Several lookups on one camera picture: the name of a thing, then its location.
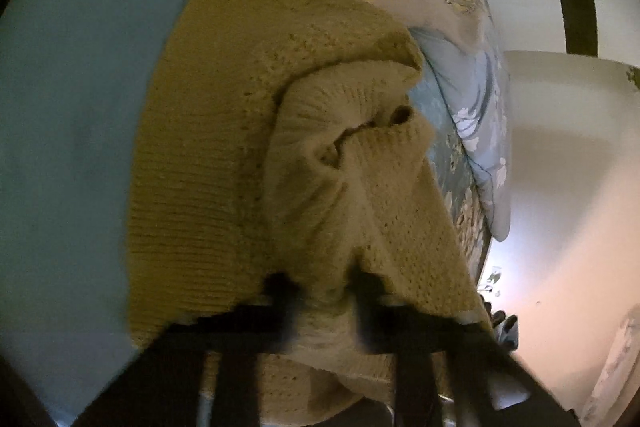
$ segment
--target knit sweater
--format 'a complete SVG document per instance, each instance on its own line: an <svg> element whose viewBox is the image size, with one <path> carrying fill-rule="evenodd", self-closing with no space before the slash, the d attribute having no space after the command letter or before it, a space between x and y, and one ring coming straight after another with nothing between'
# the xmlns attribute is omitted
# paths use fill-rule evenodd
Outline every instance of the knit sweater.
<svg viewBox="0 0 640 427"><path fill-rule="evenodd" d="M298 337L262 357L265 423L389 402L390 356L364 355L345 296L356 256L431 314L479 306L406 102L422 56L359 0L190 0L162 53L132 168L130 328L229 311L264 277L305 290ZM216 370L210 357L208 383Z"/></svg>

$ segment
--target bed sheet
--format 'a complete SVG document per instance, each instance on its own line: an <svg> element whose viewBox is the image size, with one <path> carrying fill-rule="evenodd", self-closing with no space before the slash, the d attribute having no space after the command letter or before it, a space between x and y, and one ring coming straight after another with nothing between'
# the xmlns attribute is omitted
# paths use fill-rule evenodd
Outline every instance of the bed sheet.
<svg viewBox="0 0 640 427"><path fill-rule="evenodd" d="M125 223L138 118L188 0L11 0L0 18L0 350L60 425L134 356ZM466 253L482 211L434 78L412 91Z"/></svg>

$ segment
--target knitted fabric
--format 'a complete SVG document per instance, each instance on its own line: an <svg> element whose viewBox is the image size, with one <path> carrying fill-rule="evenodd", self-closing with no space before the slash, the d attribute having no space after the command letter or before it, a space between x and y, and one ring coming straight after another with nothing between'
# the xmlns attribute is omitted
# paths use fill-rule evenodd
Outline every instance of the knitted fabric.
<svg viewBox="0 0 640 427"><path fill-rule="evenodd" d="M229 311L284 270L305 309L292 351L262 357L263 421L309 425L363 394L389 401L391 357L353 340L354 258L421 311L480 305L424 158L431 127L406 105L421 65L404 26L359 0L190 0L134 152L135 342Z"/></svg>

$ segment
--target wall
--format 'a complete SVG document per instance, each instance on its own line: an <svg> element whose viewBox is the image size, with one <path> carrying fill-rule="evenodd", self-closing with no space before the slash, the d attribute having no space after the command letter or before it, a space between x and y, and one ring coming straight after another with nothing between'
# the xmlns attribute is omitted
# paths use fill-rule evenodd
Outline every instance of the wall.
<svg viewBox="0 0 640 427"><path fill-rule="evenodd" d="M580 410L619 321L640 302L640 94L621 64L507 55L513 223L482 280L500 267L488 299L518 314L519 357Z"/></svg>

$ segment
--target white wall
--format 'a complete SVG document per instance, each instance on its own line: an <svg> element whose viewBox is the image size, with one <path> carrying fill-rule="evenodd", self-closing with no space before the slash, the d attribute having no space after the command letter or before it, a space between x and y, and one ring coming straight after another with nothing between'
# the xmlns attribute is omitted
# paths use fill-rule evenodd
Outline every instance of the white wall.
<svg viewBox="0 0 640 427"><path fill-rule="evenodd" d="M517 353L580 410L640 302L640 94L626 66L510 52L513 224L488 299L520 318Z"/></svg>

